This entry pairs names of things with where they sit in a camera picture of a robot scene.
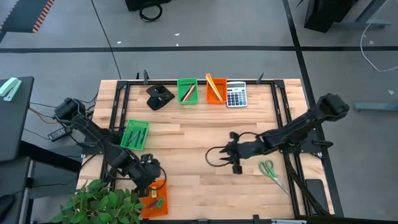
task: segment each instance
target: green leaves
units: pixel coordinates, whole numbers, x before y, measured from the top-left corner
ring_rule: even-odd
[[[53,217],[50,220],[50,223],[58,223],[58,222],[62,222],[62,220],[63,220],[63,215],[62,215],[62,213],[59,213],[58,215],[56,215],[55,217]]]
[[[130,224],[130,221],[127,217],[119,218],[119,222],[124,224]]]
[[[101,180],[93,180],[90,184],[88,184],[87,189],[95,189],[101,184]]]
[[[109,204],[108,204],[109,208],[116,208],[116,206],[118,205],[118,196],[115,193],[110,192],[108,197],[109,197]]]
[[[130,209],[132,209],[133,206],[134,206],[133,203],[125,203],[122,206],[120,206],[119,209],[120,209],[120,211],[123,210],[123,209],[125,209],[126,211],[130,211]]]
[[[108,196],[105,196],[104,198],[102,198],[102,200],[99,202],[98,204],[98,211],[101,211],[102,209],[105,208],[105,206],[107,206],[107,204],[109,203],[109,198]]]
[[[75,217],[72,218],[72,220],[70,220],[71,223],[80,223],[80,221],[82,221],[82,219],[84,219],[86,217],[86,212],[85,211],[81,211],[79,213],[77,213],[75,215]]]
[[[93,180],[85,183],[70,200],[60,206],[61,212],[52,223],[79,224],[139,224],[144,204],[129,189],[109,191],[107,183]]]
[[[132,214],[132,219],[135,221],[135,223],[139,224],[139,218],[136,214]]]
[[[102,224],[103,222],[99,217],[91,217],[88,221],[89,224]]]
[[[98,211],[98,205],[100,204],[99,201],[92,201],[90,202],[90,207],[93,211]]]
[[[130,197],[130,196],[126,197],[125,199],[123,199],[123,202],[124,202],[124,203],[129,203],[129,202],[131,202],[131,197]]]
[[[137,203],[137,204],[135,204],[134,209],[142,209],[144,207],[145,207],[145,205],[143,203]]]
[[[108,213],[99,213],[99,219],[102,221],[102,222],[110,222],[110,221],[112,221],[112,216],[110,215],[110,214],[108,214]]]
[[[122,204],[123,203],[123,199],[125,198],[124,191],[120,190],[120,189],[117,189],[116,190],[116,195],[118,196],[118,205]]]
[[[126,189],[125,197],[130,197],[130,190],[129,189]]]
[[[68,202],[63,206],[63,211],[68,210],[69,208],[72,208],[74,205],[72,198],[68,200]]]

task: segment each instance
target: gray floor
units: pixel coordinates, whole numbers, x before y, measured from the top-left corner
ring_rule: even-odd
[[[6,17],[11,2],[15,0],[0,2],[0,19]],[[128,12],[123,0],[94,2],[113,47],[293,46],[281,0],[173,0],[164,5],[161,20],[150,24],[142,22],[135,12]],[[295,8],[298,2],[289,0],[301,46],[359,45],[363,29],[336,26],[327,34],[304,29],[307,1]],[[361,0],[346,20],[355,18],[368,2]],[[380,18],[394,25],[370,30],[365,46],[398,45],[397,10],[398,2],[389,1]],[[89,0],[57,0],[37,34],[7,33],[0,43],[0,48],[107,46]],[[398,65],[398,52],[366,54],[379,68]],[[303,56],[316,98],[337,93],[350,105],[355,101],[396,100],[398,69],[376,73],[361,52],[304,52]],[[118,52],[115,57],[122,78],[134,78],[143,69],[151,78],[203,77],[205,72],[228,78],[256,78],[262,72],[264,78],[301,78],[295,52]],[[109,52],[0,54],[0,71],[0,78],[34,76],[32,101],[48,105],[58,105],[65,97],[90,100],[100,80],[118,78]],[[52,112],[50,108],[34,108],[45,114]],[[327,140],[335,143],[330,149],[331,161],[346,217],[398,220],[397,124],[395,113],[351,110],[344,120],[323,125]],[[25,127],[42,135],[59,128],[44,124],[31,113]],[[73,144],[69,139],[51,143],[31,133],[24,133],[23,139],[46,149]],[[53,170],[47,178],[41,175],[39,182],[65,183],[71,176]],[[57,205],[65,202],[73,184],[46,189],[52,195],[64,195],[35,200],[33,218],[48,221]]]

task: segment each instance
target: green plastic basket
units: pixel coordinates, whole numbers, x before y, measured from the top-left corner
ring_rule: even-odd
[[[195,90],[193,91],[191,97],[188,101],[183,102],[181,98],[187,93],[189,88],[195,84]],[[177,80],[177,98],[178,102],[182,105],[190,105],[198,103],[199,94],[198,94],[198,80],[196,78],[183,78]]]
[[[145,121],[129,120],[124,131],[121,147],[133,150],[144,150],[149,123]]]

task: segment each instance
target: wooden tabletop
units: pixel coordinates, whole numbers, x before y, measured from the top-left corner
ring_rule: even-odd
[[[307,103],[299,79],[284,81],[294,119],[306,112]],[[99,88],[93,121],[102,128],[109,127],[116,82],[103,80]],[[177,86],[166,87],[177,96]],[[259,161],[272,160],[276,174],[288,187],[282,154],[275,152],[242,159],[242,175],[234,175],[231,166],[212,167],[205,161],[207,149],[224,146],[230,140],[230,131],[261,133],[277,128],[271,88],[247,85],[248,106],[227,108],[225,105],[207,104],[205,85],[199,85],[198,104],[180,105],[174,99],[158,111],[152,111],[146,104],[149,97],[147,88],[140,85],[131,87],[126,121],[150,122],[145,151],[134,152],[138,155],[152,153],[167,173],[169,214],[155,219],[252,219],[254,214],[260,218],[294,217],[290,197],[272,179],[263,176],[258,168]],[[278,99],[283,105],[279,91]],[[282,117],[286,123],[285,114],[282,113]],[[253,139],[250,135],[241,138],[242,141]],[[220,164],[220,155],[214,150],[209,153],[209,159]],[[98,155],[82,168],[78,188],[86,180],[99,179],[102,160],[103,157]],[[323,181],[329,209],[333,213],[321,160],[310,154],[302,154],[301,160],[306,179]],[[130,180],[118,180],[116,188],[133,189],[135,185]],[[297,186],[296,191],[301,214],[305,214]]]

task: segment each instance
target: orange plastic basket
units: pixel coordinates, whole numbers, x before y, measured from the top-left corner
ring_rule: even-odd
[[[156,180],[150,185],[150,188],[159,188],[160,186],[162,186],[163,183],[164,180]],[[169,201],[167,200],[167,183],[161,189],[156,191],[156,198],[152,198],[151,193],[151,190],[149,190],[149,195],[141,199],[141,203],[145,205],[145,207],[142,209],[142,217],[154,218],[169,214]],[[161,208],[156,208],[156,205],[152,206],[151,208],[148,207],[160,198],[164,200]]]
[[[211,88],[209,82],[206,82],[206,100],[207,103],[211,104],[225,104],[226,103],[226,78],[213,78],[213,82],[216,85],[218,92],[221,95],[222,101],[220,101],[216,93]]]

